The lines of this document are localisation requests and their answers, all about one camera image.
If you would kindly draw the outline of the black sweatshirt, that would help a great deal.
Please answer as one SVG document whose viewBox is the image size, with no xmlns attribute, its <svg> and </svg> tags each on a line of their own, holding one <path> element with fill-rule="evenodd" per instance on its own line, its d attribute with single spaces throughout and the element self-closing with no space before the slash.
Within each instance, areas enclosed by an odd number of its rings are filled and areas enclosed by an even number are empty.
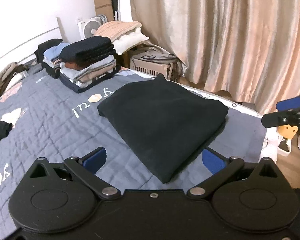
<svg viewBox="0 0 300 240">
<path fill-rule="evenodd" d="M 228 107 L 191 93 L 159 74 L 122 86 L 97 107 L 162 183 L 223 128 Z"/>
</svg>

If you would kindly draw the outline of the near folded clothes stack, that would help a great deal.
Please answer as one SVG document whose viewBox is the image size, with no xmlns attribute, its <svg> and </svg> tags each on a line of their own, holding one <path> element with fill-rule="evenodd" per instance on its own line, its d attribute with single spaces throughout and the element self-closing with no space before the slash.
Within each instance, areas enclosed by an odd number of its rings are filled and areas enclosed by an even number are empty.
<svg viewBox="0 0 300 240">
<path fill-rule="evenodd" d="M 64 47 L 59 79 L 75 93 L 82 93 L 119 71 L 110 38 L 93 36 Z"/>
</svg>

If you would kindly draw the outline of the folded clothes stack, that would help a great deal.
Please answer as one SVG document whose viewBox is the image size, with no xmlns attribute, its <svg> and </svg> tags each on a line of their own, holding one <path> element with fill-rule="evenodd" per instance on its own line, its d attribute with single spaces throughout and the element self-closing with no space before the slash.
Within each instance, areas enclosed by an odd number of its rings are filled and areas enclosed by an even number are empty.
<svg viewBox="0 0 300 240">
<path fill-rule="evenodd" d="M 59 79 L 75 93 L 82 93 L 119 71 L 110 38 L 93 36 L 64 47 Z"/>
<path fill-rule="evenodd" d="M 69 44 L 68 42 L 63 42 L 61 39 L 54 38 L 39 44 L 37 50 L 34 52 L 37 62 L 54 79 L 58 79 L 60 75 L 61 59 L 59 55 L 63 48 Z"/>
</svg>

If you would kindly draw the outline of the far folded clothes stack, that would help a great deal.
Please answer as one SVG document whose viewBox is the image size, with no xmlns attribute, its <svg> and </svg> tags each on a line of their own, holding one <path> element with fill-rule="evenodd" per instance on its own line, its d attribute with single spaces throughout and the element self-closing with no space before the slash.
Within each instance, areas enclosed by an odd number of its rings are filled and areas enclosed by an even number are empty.
<svg viewBox="0 0 300 240">
<path fill-rule="evenodd" d="M 58 79 L 60 75 L 61 59 L 59 55 L 63 48 L 69 44 L 68 42 L 63 42 L 61 39 L 54 38 L 39 44 L 37 50 L 34 52 L 37 62 L 54 79 Z"/>
</svg>

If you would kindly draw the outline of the grey quilted bedspread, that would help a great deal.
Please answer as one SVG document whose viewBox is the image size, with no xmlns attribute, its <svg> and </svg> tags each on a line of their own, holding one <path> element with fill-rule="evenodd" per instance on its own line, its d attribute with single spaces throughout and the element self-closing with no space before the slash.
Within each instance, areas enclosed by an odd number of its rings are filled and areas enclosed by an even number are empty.
<svg viewBox="0 0 300 240">
<path fill-rule="evenodd" d="M 77 94 L 45 71 L 32 73 L 0 99 L 0 121 L 12 124 L 0 140 L 0 239 L 15 230 L 8 201 L 25 172 L 39 157 L 61 163 L 70 156 L 84 156 L 103 147 L 106 164 L 97 176 L 119 190 L 189 189 L 209 178 L 201 154 L 162 183 L 137 158 L 98 106 L 117 89 L 142 81 L 123 70 L 93 88 Z"/>
</svg>

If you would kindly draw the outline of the beige curtain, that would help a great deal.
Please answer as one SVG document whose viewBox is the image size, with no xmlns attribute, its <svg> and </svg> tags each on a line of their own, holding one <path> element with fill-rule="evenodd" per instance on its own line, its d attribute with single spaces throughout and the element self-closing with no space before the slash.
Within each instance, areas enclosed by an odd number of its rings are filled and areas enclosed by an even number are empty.
<svg viewBox="0 0 300 240">
<path fill-rule="evenodd" d="M 300 94 L 300 0 L 130 0 L 145 35 L 187 81 L 260 113 Z"/>
</svg>

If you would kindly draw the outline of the folded brown blanket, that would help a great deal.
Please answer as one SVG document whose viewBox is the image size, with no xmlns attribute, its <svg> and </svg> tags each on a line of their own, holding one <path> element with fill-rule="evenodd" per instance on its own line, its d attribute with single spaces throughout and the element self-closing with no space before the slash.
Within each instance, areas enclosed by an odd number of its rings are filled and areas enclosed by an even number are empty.
<svg viewBox="0 0 300 240">
<path fill-rule="evenodd" d="M 9 82 L 11 81 L 14 73 L 21 73 L 24 70 L 29 70 L 28 66 L 23 64 L 17 64 L 16 62 L 12 62 L 8 64 L 1 72 L 0 72 L 0 97 L 4 93 L 7 88 Z"/>
</svg>

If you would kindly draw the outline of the beige pet carrier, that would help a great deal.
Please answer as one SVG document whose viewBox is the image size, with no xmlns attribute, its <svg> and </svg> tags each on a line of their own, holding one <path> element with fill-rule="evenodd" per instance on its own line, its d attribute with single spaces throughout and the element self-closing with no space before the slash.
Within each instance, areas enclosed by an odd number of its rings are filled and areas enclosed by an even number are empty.
<svg viewBox="0 0 300 240">
<path fill-rule="evenodd" d="M 162 74 L 166 80 L 178 81 L 181 61 L 174 55 L 154 46 L 129 51 L 130 69 L 149 75 Z"/>
</svg>

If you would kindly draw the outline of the white headboard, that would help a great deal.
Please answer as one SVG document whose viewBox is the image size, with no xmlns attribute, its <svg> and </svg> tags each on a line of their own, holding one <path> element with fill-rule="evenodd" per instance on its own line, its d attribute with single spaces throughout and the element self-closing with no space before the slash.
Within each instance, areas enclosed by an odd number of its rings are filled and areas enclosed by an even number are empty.
<svg viewBox="0 0 300 240">
<path fill-rule="evenodd" d="M 39 44 L 53 38 L 62 38 L 60 26 L 60 20 L 58 17 L 56 17 L 53 22 L 46 27 L 45 30 L 39 31 L 39 33 L 33 35 L 32 37 L 26 38 L 25 41 L 14 46 L 0 57 L 0 68 L 3 68 L 11 62 L 22 64 L 34 59 L 34 51 L 37 49 Z"/>
</svg>

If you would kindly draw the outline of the beige folded garment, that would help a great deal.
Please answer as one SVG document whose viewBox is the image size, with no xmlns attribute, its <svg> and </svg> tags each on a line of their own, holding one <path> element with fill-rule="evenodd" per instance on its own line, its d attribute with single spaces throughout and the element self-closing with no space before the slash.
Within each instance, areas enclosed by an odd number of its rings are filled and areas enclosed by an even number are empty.
<svg viewBox="0 0 300 240">
<path fill-rule="evenodd" d="M 117 55 L 122 55 L 134 46 L 149 40 L 149 37 L 141 32 L 141 27 L 142 24 L 138 21 L 110 21 L 101 25 L 94 36 L 108 37 Z"/>
</svg>

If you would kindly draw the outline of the white box fan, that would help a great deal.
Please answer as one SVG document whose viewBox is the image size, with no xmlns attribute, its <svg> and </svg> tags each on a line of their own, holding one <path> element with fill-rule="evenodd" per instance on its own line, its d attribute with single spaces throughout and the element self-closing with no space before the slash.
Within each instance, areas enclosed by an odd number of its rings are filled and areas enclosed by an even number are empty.
<svg viewBox="0 0 300 240">
<path fill-rule="evenodd" d="M 106 15 L 100 14 L 87 20 L 78 21 L 81 39 L 93 37 L 97 29 L 108 21 Z"/>
</svg>

